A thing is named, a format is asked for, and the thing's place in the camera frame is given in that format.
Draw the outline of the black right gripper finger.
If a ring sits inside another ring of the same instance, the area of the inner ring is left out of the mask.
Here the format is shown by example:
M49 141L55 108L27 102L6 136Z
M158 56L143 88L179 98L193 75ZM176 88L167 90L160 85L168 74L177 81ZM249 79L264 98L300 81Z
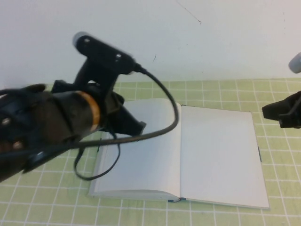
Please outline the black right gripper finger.
M285 114L286 109L281 107L263 107L262 113L265 119L279 119L279 115Z
M262 111L264 113L287 113L289 112L289 110L292 109L296 100L297 100L297 95L293 94L283 100L264 106L262 108Z

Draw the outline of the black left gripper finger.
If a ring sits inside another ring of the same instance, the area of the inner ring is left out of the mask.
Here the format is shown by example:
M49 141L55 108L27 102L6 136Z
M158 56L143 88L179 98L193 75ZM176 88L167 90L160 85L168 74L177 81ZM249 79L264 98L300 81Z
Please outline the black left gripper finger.
M125 129L122 127L119 114L115 117L115 133L129 135L129 136L138 136L142 134L144 129Z
M138 121L124 106L120 107L119 117L125 129L144 129L146 126L145 122Z

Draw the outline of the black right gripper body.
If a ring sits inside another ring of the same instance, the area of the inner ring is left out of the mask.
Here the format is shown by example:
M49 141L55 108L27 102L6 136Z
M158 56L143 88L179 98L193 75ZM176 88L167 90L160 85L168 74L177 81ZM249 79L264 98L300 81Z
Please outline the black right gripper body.
M282 100L282 112L279 116L281 128L301 128L301 92Z

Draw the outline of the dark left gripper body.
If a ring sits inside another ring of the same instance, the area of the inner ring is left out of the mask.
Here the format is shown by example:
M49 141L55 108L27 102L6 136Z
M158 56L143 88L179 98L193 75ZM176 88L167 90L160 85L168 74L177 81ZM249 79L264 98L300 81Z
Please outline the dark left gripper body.
M120 110L123 107L124 101L124 98L114 91L108 94L108 96L104 99L102 128L100 131L118 131L122 125Z

